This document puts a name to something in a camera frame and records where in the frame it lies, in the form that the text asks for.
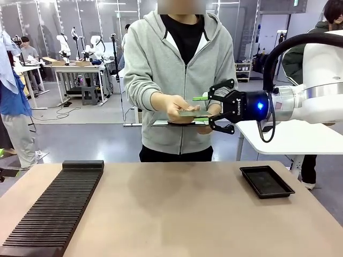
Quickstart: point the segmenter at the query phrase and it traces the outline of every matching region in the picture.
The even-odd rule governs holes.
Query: man in gray hoodie
[[[128,100],[143,110],[142,162],[211,161],[210,127],[153,127],[156,120],[188,124],[179,110],[220,113],[217,101],[191,106],[212,85],[235,79],[233,42],[213,14],[193,14],[194,0],[164,0],[169,13],[153,11],[134,22],[125,45]],[[228,88],[217,92],[225,96]]]

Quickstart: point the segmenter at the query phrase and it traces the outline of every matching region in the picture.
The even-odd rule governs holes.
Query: gray pants
[[[2,115],[2,121],[16,150],[22,169],[36,164],[35,146],[25,115]]]

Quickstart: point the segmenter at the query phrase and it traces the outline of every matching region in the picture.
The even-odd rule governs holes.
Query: dark green jacket
[[[327,21],[320,21],[316,27],[310,30],[308,33],[325,33],[329,31],[329,23]],[[304,57],[304,50],[306,44],[296,46],[288,50],[282,59],[282,66],[286,77],[293,84],[302,84],[302,61]]]

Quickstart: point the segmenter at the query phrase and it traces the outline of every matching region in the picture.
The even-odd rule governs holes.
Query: rectangular black tray
[[[270,167],[241,167],[243,177],[260,199],[289,197],[295,191]]]

